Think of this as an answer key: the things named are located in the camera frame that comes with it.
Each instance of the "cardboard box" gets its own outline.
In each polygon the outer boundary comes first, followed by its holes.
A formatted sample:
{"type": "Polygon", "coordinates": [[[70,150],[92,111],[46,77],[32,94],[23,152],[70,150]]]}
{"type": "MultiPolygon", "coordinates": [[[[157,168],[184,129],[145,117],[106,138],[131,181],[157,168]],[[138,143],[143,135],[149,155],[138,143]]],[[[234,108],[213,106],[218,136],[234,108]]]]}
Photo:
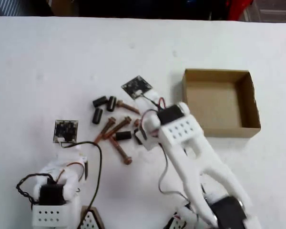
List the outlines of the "cardboard box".
{"type": "Polygon", "coordinates": [[[250,72],[186,69],[183,87],[205,136],[252,137],[261,130],[250,72]]]}

